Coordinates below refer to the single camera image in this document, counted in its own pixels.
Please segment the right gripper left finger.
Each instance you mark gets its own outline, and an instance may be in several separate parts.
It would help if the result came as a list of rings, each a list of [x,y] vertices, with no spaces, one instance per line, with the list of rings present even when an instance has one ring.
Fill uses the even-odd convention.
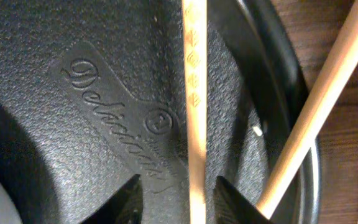
[[[140,175],[133,175],[98,211],[83,224],[141,224],[144,208]]]

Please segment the wooden chopstick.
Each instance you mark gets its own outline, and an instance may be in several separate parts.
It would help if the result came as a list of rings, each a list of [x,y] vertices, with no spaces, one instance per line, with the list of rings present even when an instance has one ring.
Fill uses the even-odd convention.
[[[270,219],[358,64],[356,0],[256,204]]]
[[[207,1],[182,0],[190,223],[206,223]]]

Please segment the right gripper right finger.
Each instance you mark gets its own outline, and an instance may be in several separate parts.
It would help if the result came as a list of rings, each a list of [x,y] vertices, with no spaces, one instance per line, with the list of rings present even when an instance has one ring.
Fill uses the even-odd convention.
[[[213,190],[217,224],[272,224],[223,176],[217,176]]]

